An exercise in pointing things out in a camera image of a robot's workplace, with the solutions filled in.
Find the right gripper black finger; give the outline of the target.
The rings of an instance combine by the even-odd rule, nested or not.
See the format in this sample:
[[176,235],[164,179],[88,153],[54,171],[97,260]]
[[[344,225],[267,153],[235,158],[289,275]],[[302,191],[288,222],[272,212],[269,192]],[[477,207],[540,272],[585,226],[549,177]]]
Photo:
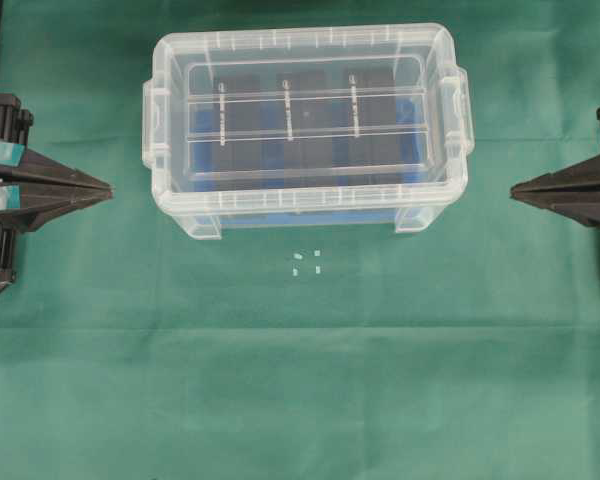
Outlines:
[[600,191],[511,191],[511,197],[574,220],[585,227],[600,228]]
[[562,170],[538,176],[519,183],[512,193],[541,192],[561,190],[598,190],[600,189],[600,158],[591,158]]

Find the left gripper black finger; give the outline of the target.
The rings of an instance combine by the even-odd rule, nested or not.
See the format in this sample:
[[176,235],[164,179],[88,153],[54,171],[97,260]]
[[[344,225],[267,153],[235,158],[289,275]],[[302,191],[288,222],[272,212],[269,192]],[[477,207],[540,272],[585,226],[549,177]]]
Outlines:
[[110,189],[51,184],[0,184],[0,223],[19,233],[35,232],[63,215],[112,198]]
[[56,162],[24,145],[5,141],[0,141],[0,179],[4,182],[111,190],[106,182]]

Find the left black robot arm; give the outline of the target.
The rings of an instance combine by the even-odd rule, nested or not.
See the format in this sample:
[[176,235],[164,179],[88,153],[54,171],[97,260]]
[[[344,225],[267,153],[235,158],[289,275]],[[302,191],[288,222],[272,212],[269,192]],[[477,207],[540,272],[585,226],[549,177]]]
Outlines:
[[[0,25],[2,3],[0,2]],[[111,185],[28,147],[33,114],[0,93],[0,287],[15,280],[15,243],[66,214],[113,197]]]

